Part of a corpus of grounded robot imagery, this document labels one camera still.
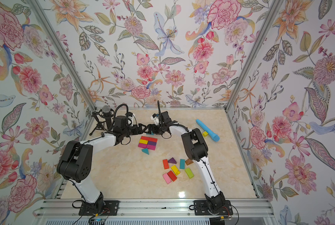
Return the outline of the purple rectangular block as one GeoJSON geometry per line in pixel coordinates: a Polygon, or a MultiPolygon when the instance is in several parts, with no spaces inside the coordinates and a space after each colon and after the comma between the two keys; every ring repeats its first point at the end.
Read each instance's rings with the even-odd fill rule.
{"type": "Polygon", "coordinates": [[[156,146],[156,142],[153,142],[153,141],[148,141],[148,144],[147,145],[151,145],[151,146],[156,146]]]}

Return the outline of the magenta rectangular block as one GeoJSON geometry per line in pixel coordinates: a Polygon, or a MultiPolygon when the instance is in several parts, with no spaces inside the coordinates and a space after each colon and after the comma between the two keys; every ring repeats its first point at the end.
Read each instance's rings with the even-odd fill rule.
{"type": "Polygon", "coordinates": [[[156,146],[155,145],[147,145],[147,149],[155,151],[156,146]]]}
{"type": "Polygon", "coordinates": [[[143,144],[143,143],[139,143],[139,144],[138,144],[138,147],[139,147],[139,148],[142,148],[142,149],[145,149],[145,148],[147,148],[147,145],[146,145],[146,144],[143,144]]]}

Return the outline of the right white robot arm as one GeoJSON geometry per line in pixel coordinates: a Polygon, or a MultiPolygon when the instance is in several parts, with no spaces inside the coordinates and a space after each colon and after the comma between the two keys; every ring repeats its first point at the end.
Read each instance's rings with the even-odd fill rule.
{"type": "Polygon", "coordinates": [[[206,206],[210,213],[217,214],[225,207],[225,196],[219,188],[211,170],[208,158],[208,146],[198,128],[188,129],[186,126],[173,121],[168,112],[154,113],[151,116],[153,124],[147,126],[149,133],[163,135],[180,136],[188,159],[197,166],[199,174],[204,184],[206,206]]]}

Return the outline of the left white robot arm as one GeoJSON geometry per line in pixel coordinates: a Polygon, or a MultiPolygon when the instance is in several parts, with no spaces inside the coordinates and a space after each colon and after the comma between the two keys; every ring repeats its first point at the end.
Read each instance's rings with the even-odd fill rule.
{"type": "Polygon", "coordinates": [[[57,172],[72,182],[82,197],[83,208],[97,214],[104,211],[105,202],[102,192],[94,185],[90,176],[93,155],[108,147],[119,145],[124,138],[141,135],[146,126],[134,124],[135,115],[117,116],[110,128],[99,137],[85,141],[70,141],[61,156],[57,172]]]}

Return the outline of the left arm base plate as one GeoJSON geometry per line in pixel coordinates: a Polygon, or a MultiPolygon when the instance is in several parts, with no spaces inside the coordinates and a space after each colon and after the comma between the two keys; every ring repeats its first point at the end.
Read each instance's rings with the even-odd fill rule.
{"type": "Polygon", "coordinates": [[[119,208],[119,201],[107,201],[97,203],[86,203],[82,201],[79,207],[79,216],[116,216],[119,208]]]}

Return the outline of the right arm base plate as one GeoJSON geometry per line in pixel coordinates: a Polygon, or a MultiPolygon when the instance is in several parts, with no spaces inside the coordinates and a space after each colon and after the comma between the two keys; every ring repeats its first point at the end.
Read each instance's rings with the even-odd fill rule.
{"type": "Polygon", "coordinates": [[[226,200],[223,205],[213,206],[207,200],[195,200],[189,206],[190,211],[194,211],[196,216],[233,216],[231,202],[226,200]]]}

